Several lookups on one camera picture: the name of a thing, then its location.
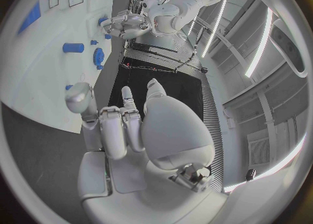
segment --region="ribbed metal surface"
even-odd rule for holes
[[[181,61],[186,61],[192,54],[192,49],[189,43],[186,43],[178,36],[173,36],[173,41],[177,48],[177,53],[162,50],[159,48],[151,48],[151,51],[157,52],[159,54],[180,59]],[[137,51],[134,49],[129,49],[126,53],[127,57],[147,61],[152,64],[161,65],[167,68],[176,68],[179,63],[170,60],[165,57],[161,57],[158,55],[153,55],[141,51]],[[202,65],[197,56],[189,62],[190,65],[196,66],[197,68],[201,68]],[[179,71],[195,78],[198,78],[202,83],[202,94],[203,94],[203,122],[209,129],[215,146],[215,159],[211,165],[212,174],[215,176],[214,181],[212,183],[212,187],[221,192],[223,189],[223,177],[224,177],[224,153],[223,153],[223,142],[221,135],[221,128],[218,113],[216,110],[216,105],[214,102],[214,97],[212,95],[212,91],[210,88],[210,84],[205,74],[201,73],[194,67],[190,67],[187,65],[179,68]]]

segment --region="led light strip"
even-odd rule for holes
[[[197,17],[194,18],[194,20],[193,20],[193,22],[192,22],[192,24],[191,24],[191,27],[190,27],[190,29],[189,29],[188,35],[190,35],[192,29],[194,28],[196,18],[197,18]]]
[[[273,15],[273,12],[271,11],[270,8],[268,8],[268,14],[267,14],[267,18],[266,18],[266,25],[265,25],[265,29],[264,29],[264,33],[263,33],[263,36],[262,36],[262,39],[261,39],[261,42],[260,42],[260,45],[259,45],[259,48],[256,52],[256,55],[254,56],[253,58],[253,61],[252,63],[250,64],[247,72],[245,73],[245,75],[247,77],[251,77],[253,71],[255,70],[262,54],[263,54],[263,51],[265,49],[265,46],[266,46],[266,43],[267,43],[267,40],[269,38],[269,34],[270,34],[270,30],[271,30],[271,24],[272,24],[272,15]]]
[[[286,158],[284,158],[280,163],[278,163],[276,166],[272,167],[271,169],[269,169],[268,171],[264,172],[263,174],[259,175],[259,176],[256,176],[254,178],[254,180],[258,180],[258,179],[261,179],[261,178],[264,178],[266,176],[271,176],[272,174],[278,172],[279,170],[281,170],[283,167],[285,167],[289,162],[291,162],[291,160],[293,158],[295,158],[295,156],[300,152],[302,146],[303,146],[303,143],[304,143],[304,140],[305,140],[305,137],[306,137],[306,133],[304,134],[302,140],[298,143],[298,145],[290,152],[290,154],[287,155]],[[245,184],[245,182],[242,182],[242,183],[239,183],[239,184],[236,184],[236,185],[233,185],[233,186],[227,186],[224,188],[224,191],[225,193],[228,193],[228,192],[232,192],[236,187],[240,186],[240,185],[243,185]]]
[[[211,45],[211,43],[213,41],[213,37],[214,37],[214,35],[216,33],[216,30],[218,29],[218,26],[220,24],[220,20],[222,18],[223,12],[224,12],[226,2],[227,2],[227,0],[223,0],[222,8],[220,10],[220,13],[219,13],[218,19],[216,21],[216,24],[214,26],[213,32],[210,35],[209,41],[208,41],[208,43],[207,43],[207,45],[206,45],[206,47],[205,47],[205,49],[204,49],[204,51],[202,53],[202,58],[204,58],[206,56],[206,53],[207,53],[207,51],[208,51],[208,49],[209,49],[209,47],[210,47],[210,45]]]

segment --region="ventilation grille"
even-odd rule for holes
[[[177,48],[177,53],[153,47],[150,48],[150,50],[153,52],[158,52],[165,56],[180,59],[181,61],[187,61],[192,54],[192,48],[190,43],[188,41],[183,41],[180,37],[176,35],[173,35],[172,37]],[[134,49],[129,49],[125,56],[172,69],[179,65],[179,63],[176,61],[158,55],[137,51]],[[207,76],[201,73],[198,69],[196,69],[202,67],[198,56],[196,55],[194,59],[189,62],[189,64],[194,67],[184,65],[179,68],[178,71],[201,80],[203,94],[203,122],[211,133],[215,147],[215,158],[211,164],[212,174],[214,175],[214,180],[211,184],[211,187],[218,192],[221,192],[223,189],[224,179],[224,152],[219,116]]]
[[[268,137],[249,142],[248,145],[250,166],[270,162],[270,143]]]

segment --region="black mat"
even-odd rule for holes
[[[125,58],[123,63],[132,67],[151,67],[169,70],[159,65],[132,58]],[[203,120],[201,81],[181,72],[167,73],[145,69],[126,69],[120,66],[111,92],[109,106],[123,107],[121,89],[124,86],[129,86],[137,109],[143,119],[143,105],[146,101],[148,90],[147,84],[153,78],[156,78],[162,84],[167,95],[185,103]]]

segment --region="air vent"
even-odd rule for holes
[[[249,166],[267,164],[270,162],[269,138],[263,138],[248,142],[249,147]]]

